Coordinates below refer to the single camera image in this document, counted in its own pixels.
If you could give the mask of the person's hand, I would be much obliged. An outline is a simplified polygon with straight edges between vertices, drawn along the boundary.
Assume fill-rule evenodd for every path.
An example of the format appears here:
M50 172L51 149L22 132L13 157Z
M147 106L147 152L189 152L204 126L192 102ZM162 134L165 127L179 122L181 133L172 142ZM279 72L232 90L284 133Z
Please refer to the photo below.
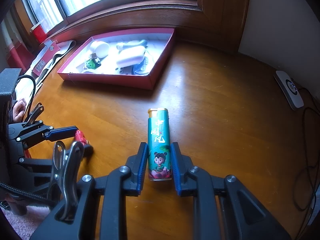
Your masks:
M18 100L12 109L12 120L14 123L21 122L27 103L25 99Z

